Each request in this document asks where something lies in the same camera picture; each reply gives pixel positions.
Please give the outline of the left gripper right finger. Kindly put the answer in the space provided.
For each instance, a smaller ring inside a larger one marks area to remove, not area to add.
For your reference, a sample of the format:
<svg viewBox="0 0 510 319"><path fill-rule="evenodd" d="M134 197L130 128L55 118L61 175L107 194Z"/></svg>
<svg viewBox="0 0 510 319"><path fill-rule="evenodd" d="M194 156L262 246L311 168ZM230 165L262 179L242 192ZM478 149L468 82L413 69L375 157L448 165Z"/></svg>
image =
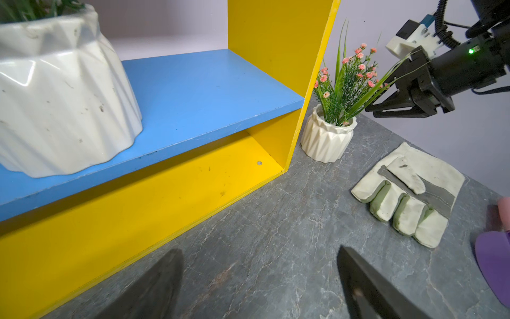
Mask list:
<svg viewBox="0 0 510 319"><path fill-rule="evenodd" d="M337 269L351 318L429 318L356 250L342 245Z"/></svg>

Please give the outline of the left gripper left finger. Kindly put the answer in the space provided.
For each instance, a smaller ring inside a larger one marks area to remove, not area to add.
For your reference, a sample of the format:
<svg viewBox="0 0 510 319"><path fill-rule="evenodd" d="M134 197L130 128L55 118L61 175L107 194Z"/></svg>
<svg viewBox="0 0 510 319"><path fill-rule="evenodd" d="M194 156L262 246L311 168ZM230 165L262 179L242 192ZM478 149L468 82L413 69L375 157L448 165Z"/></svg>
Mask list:
<svg viewBox="0 0 510 319"><path fill-rule="evenodd" d="M183 270L183 251L170 250L96 317L172 318Z"/></svg>

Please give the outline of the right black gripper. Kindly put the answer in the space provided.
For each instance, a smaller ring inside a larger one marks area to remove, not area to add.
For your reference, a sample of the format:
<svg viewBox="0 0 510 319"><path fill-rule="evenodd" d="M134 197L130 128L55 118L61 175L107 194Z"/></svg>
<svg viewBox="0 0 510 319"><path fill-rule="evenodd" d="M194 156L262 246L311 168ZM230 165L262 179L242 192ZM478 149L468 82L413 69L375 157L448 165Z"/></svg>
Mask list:
<svg viewBox="0 0 510 319"><path fill-rule="evenodd" d="M430 60L423 48L414 49L392 76L397 90L381 103L366 107L375 118L427 118L455 110L453 100L446 96L433 79Z"/></svg>

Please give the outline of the pink flower pot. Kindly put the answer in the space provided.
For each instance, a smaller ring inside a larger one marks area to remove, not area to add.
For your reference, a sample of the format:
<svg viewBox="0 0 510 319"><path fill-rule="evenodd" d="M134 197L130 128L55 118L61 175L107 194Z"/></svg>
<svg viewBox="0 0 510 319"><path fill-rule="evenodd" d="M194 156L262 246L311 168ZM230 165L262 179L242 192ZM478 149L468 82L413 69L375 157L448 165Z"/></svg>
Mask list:
<svg viewBox="0 0 510 319"><path fill-rule="evenodd" d="M32 178L105 163L142 132L122 62L81 1L1 2L1 165Z"/></svg>
<svg viewBox="0 0 510 319"><path fill-rule="evenodd" d="M405 55L379 76L373 59L377 49L368 49L363 43L347 50L348 26L345 21L334 72L324 66L317 73L313 93L318 105L307 119L300 142L307 156L322 163L333 163L342 157L353 138L356 116L389 90L396 82L391 74L410 58L410 54Z"/></svg>

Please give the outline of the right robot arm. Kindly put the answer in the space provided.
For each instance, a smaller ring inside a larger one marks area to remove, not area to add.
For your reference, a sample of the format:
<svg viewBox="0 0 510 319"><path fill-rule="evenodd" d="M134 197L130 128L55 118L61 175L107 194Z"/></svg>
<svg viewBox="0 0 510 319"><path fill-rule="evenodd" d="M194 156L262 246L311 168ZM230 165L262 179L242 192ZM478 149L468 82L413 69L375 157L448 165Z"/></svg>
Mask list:
<svg viewBox="0 0 510 319"><path fill-rule="evenodd" d="M473 1L478 21L457 41L444 18L446 1L421 22L408 20L386 45L399 63L385 78L396 90L366 111L376 118L427 118L455 109L452 96L507 93L508 86L488 87L509 71L509 2Z"/></svg>

